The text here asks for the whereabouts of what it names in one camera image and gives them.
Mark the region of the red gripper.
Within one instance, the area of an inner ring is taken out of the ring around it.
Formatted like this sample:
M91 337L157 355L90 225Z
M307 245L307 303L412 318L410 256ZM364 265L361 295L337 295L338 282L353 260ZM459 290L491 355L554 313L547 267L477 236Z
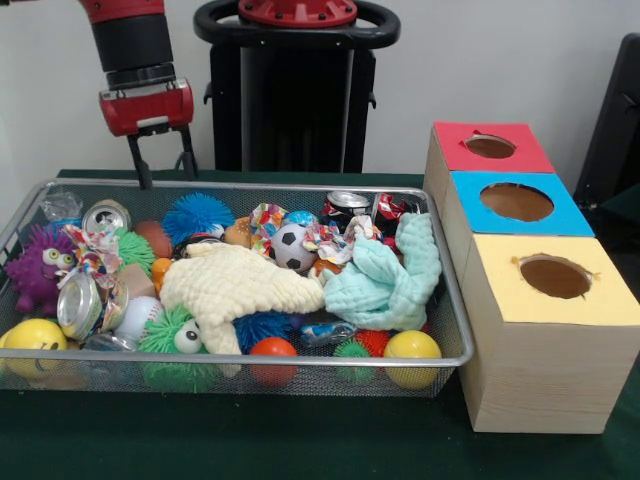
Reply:
M178 127L183 151L179 156L188 179L196 179L198 165L188 125L194 114L194 99L186 78L130 89L106 90L99 94L99 104L109 131L127 136L133 164L141 189L151 189L152 174L143 160L137 133L156 125Z

